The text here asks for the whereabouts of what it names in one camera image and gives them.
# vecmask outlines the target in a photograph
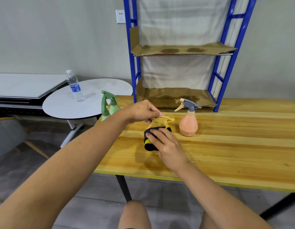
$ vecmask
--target white table leg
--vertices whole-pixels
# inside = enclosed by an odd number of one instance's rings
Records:
[[[73,138],[73,136],[77,132],[77,130],[79,130],[79,128],[83,126],[83,123],[80,123],[78,125],[74,125],[73,122],[70,120],[67,120],[67,122],[71,128],[71,132],[68,134],[68,136],[65,138],[65,140],[61,144],[61,146],[60,146],[61,148],[64,147],[65,145],[67,145],[68,142],[71,141],[71,139]]]

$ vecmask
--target hand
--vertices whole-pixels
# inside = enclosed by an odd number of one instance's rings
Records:
[[[148,100],[137,102],[131,106],[122,109],[127,116],[129,116],[130,124],[137,121],[145,121],[146,123],[152,123],[151,118],[157,118],[162,113]]]
[[[159,128],[158,130],[152,129],[151,133],[158,137],[160,141],[150,133],[146,134],[147,138],[159,150],[158,156],[170,170],[177,173],[185,165],[191,164],[172,132],[165,128]]]

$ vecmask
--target white fabric backdrop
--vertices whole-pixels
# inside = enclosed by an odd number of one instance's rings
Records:
[[[219,41],[230,1],[137,0],[140,43],[202,45]],[[143,86],[206,90],[214,60],[215,56],[141,57]]]

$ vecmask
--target wood grain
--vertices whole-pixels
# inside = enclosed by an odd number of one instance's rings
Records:
[[[124,108],[132,96],[119,96]],[[221,185],[295,192],[295,103],[288,100],[223,99],[220,111],[196,110],[199,129],[179,133],[186,109],[161,109],[190,161]],[[144,149],[144,122],[121,133],[95,172],[165,180],[180,179],[157,152]]]

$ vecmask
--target green spray bottle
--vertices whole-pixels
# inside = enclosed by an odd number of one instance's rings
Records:
[[[114,114],[116,111],[120,110],[121,108],[117,104],[116,100],[119,98],[116,97],[114,94],[106,91],[102,91],[103,97],[102,97],[102,103],[101,103],[101,112],[102,112],[102,120],[105,120],[108,118],[110,115]],[[109,111],[107,110],[107,99],[110,99],[110,108]]]

